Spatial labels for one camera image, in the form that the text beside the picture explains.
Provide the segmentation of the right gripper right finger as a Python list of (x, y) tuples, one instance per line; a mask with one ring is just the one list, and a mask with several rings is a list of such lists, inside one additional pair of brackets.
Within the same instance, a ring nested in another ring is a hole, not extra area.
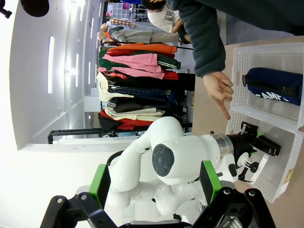
[(193, 228), (223, 228), (234, 217), (242, 228), (274, 228), (276, 225), (258, 189), (243, 193), (223, 187), (210, 161), (202, 161), (199, 180), (207, 207)]

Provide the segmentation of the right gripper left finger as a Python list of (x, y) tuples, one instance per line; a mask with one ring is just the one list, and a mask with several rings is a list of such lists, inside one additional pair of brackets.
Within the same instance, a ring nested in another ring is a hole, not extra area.
[(100, 164), (95, 172), (89, 191), (67, 199), (54, 196), (41, 222), (42, 228), (75, 228), (80, 221), (87, 221), (92, 228), (117, 227), (105, 212), (110, 187), (110, 174), (106, 164)]

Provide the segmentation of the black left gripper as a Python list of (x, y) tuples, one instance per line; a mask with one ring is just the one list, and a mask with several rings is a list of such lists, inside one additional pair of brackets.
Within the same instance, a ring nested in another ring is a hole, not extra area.
[[(233, 145), (234, 157), (240, 157), (245, 152), (249, 154), (249, 157), (257, 153), (257, 150), (255, 150), (250, 144), (249, 137), (245, 136), (244, 134), (230, 134), (229, 138)], [(252, 141), (255, 140), (264, 140), (264, 134), (261, 132), (254, 133), (252, 136)]]

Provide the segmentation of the person's right hand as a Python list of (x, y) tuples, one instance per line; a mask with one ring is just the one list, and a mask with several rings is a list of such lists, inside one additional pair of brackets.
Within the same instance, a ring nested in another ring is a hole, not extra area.
[(232, 81), (222, 72), (213, 72), (205, 75), (203, 82), (209, 97), (213, 99), (224, 117), (230, 120), (231, 117), (225, 107), (225, 102), (232, 101), (234, 93)]

